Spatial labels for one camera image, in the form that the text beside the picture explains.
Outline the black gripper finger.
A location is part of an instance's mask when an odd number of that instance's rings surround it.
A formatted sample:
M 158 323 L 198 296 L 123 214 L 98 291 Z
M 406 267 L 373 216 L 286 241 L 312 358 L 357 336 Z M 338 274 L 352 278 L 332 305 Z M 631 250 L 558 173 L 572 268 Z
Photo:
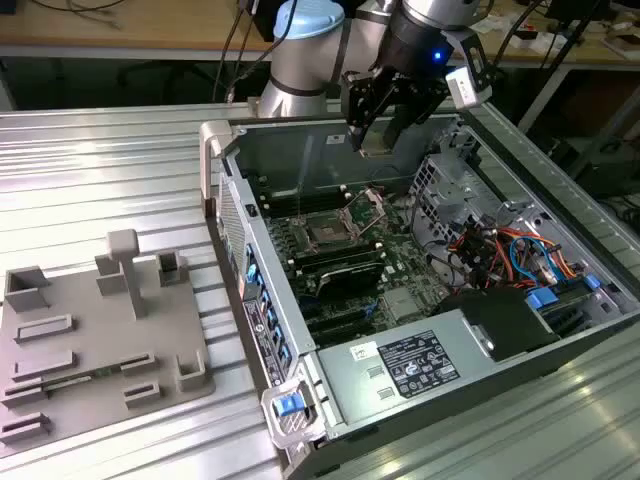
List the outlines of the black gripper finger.
M 377 100 L 374 74 L 346 71 L 343 74 L 343 116 L 347 123 L 349 141 L 354 150 L 360 150 L 372 123 Z
M 423 115 L 424 108 L 416 105 L 397 105 L 394 115 L 384 130 L 384 144 L 395 145 L 404 130 Z

